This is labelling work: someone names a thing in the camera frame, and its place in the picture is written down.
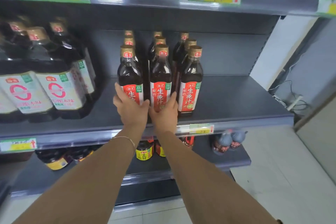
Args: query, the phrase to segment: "bracelet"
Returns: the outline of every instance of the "bracelet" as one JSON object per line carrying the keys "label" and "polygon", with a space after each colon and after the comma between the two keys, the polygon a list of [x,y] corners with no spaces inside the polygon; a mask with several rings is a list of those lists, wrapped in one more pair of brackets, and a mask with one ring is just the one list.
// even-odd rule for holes
{"label": "bracelet", "polygon": [[131,141],[131,143],[133,144],[134,152],[135,152],[135,150],[136,150],[137,148],[135,147],[134,142],[133,142],[131,139],[129,139],[127,136],[117,136],[117,137],[113,137],[112,139],[115,139],[115,138],[121,138],[121,137],[127,138],[128,140]]}

